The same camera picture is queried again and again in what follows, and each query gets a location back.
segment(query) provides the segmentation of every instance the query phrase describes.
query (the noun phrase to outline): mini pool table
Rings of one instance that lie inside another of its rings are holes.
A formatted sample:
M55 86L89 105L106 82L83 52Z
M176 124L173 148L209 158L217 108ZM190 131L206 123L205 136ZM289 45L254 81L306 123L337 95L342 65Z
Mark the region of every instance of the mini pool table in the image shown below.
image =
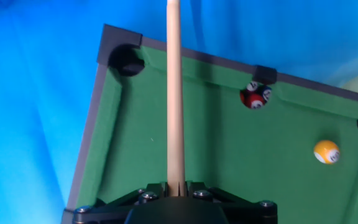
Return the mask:
M358 224L358 93L277 73L245 107L256 67L183 49L186 179L278 205L279 223ZM67 210L167 178L166 43L105 25ZM341 158L319 162L334 141Z

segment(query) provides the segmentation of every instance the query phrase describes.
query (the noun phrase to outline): screw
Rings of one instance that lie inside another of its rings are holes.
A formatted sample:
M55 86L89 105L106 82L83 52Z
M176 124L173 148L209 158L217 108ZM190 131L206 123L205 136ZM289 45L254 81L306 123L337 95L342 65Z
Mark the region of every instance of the screw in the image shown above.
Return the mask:
M207 190L196 190L193 195L196 197L209 197L211 193Z
M269 200L263 200L263 201L259 202L259 204L265 208L269 208L274 205L274 203Z
M86 212L88 212L89 210L91 210L92 209L92 207L90 207L90 206L88 206L88 205L85 205L85 206L82 206L82 207L80 207L80 208L77 208L76 209L76 212L78 212L78 213L86 213Z
M157 195L154 192L146 192L142 194L142 197L144 199L150 200L150 199L156 199Z

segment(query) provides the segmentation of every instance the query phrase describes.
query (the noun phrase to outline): yellow billiard ball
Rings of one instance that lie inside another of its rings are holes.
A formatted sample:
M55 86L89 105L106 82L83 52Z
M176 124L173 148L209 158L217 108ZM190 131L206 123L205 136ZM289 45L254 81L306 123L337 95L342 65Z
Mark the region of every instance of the yellow billiard ball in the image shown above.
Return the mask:
M323 140L315 145L314 156L324 164L334 164L339 160L339 148L332 141Z

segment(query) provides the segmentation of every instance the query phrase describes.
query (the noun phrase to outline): blue fabric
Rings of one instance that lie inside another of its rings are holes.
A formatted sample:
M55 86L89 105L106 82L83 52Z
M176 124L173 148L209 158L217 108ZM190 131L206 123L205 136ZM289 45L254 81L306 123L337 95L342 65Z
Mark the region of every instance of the blue fabric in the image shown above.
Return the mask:
M60 221L103 24L165 40L165 3L0 1L0 223ZM317 82L358 57L358 0L182 5L183 45L194 50Z

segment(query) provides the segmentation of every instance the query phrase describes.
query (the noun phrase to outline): wooden cue stick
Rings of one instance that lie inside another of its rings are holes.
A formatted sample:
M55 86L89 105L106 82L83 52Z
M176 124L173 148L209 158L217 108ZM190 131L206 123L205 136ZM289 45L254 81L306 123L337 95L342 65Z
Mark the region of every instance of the wooden cue stick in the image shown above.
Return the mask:
M167 2L167 179L169 196L185 196L180 0Z

